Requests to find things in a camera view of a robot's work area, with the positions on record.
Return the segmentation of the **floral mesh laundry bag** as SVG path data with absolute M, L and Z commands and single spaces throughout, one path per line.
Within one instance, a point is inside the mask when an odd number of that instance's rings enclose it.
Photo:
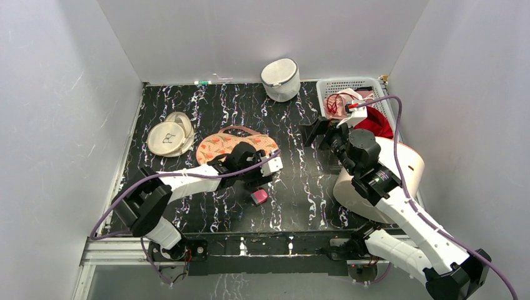
M 250 144 L 255 150 L 270 154 L 279 149 L 276 141 L 267 134 L 245 126 L 228 126 L 203 139 L 196 151 L 196 161 L 203 165 L 222 154 L 229 154 L 239 143 Z

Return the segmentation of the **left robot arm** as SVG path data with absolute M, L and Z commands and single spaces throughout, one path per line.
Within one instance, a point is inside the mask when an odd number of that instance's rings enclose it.
M 169 259 L 180 260 L 191 250 L 185 237 L 163 214 L 171 202 L 194 194 L 212 193 L 241 181 L 249 188 L 270 183 L 283 168 L 278 150 L 257 150 L 239 142 L 227 153 L 192 169 L 156 172 L 141 168 L 126 189 L 113 199 L 111 211 L 130 234 L 159 246 Z

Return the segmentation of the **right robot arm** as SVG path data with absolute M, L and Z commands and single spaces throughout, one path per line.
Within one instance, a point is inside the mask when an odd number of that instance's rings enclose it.
M 421 180 L 424 163 L 416 151 L 324 117 L 302 125 L 300 132 L 304 146 L 321 136 L 319 148 L 333 153 L 342 164 L 347 187 L 334 195 L 342 206 L 351 211 L 371 206 L 412 241 L 406 244 L 371 225 L 352 235 L 350 244 L 357 257 L 388 260 L 422 283 L 433 299 L 467 299 L 485 283 L 489 254 L 458 246 L 404 190 L 405 179 L 411 179 L 414 187 Z

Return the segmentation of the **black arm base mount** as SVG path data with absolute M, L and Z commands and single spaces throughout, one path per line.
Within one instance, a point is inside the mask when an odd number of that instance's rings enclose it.
M 310 274 L 372 281 L 377 259 L 361 249 L 352 231 L 232 232 L 187 234 L 177 254 L 150 242 L 147 252 L 163 273 L 176 279 L 181 265 L 190 276 L 214 274 Z

